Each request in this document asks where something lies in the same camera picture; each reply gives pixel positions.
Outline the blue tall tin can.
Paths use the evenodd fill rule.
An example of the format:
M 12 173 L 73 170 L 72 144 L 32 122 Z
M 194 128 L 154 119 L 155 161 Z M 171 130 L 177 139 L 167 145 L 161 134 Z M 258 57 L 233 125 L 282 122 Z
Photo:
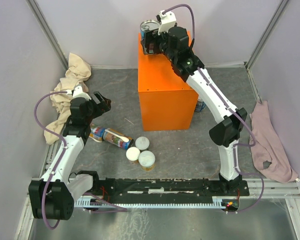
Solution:
M 155 30 L 158 29 L 160 26 L 160 23 L 157 20 L 150 19 L 150 20 L 145 20 L 140 24 L 140 35 L 141 38 L 143 39 L 146 33 L 146 30 Z

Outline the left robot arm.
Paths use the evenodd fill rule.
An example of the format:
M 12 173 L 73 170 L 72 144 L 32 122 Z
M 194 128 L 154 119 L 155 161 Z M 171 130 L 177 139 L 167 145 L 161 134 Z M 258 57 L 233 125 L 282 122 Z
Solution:
M 91 133 L 93 119 L 110 111 L 111 100 L 98 91 L 94 96 L 76 91 L 70 101 L 70 116 L 59 139 L 62 141 L 50 167 L 40 177 L 33 179 L 28 186 L 28 193 L 34 218 L 42 219 L 49 229 L 53 226 L 49 220 L 57 222 L 69 220 L 74 211 L 74 203 L 86 192 L 96 195 L 101 189 L 96 171 L 83 170 L 69 181 L 73 165 L 87 143 Z

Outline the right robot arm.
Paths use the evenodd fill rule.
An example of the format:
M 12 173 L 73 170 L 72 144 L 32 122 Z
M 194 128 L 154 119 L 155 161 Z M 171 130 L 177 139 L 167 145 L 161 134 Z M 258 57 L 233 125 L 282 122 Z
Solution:
M 247 111 L 237 108 L 211 79 L 203 62 L 193 52 L 194 40 L 180 26 L 159 33 L 159 28 L 140 29 L 141 46 L 145 55 L 164 55 L 173 72 L 188 84 L 212 113 L 216 125 L 209 130 L 211 140 L 218 146 L 220 156 L 219 189 L 226 196 L 238 189 L 242 180 L 238 167 L 238 148 Z

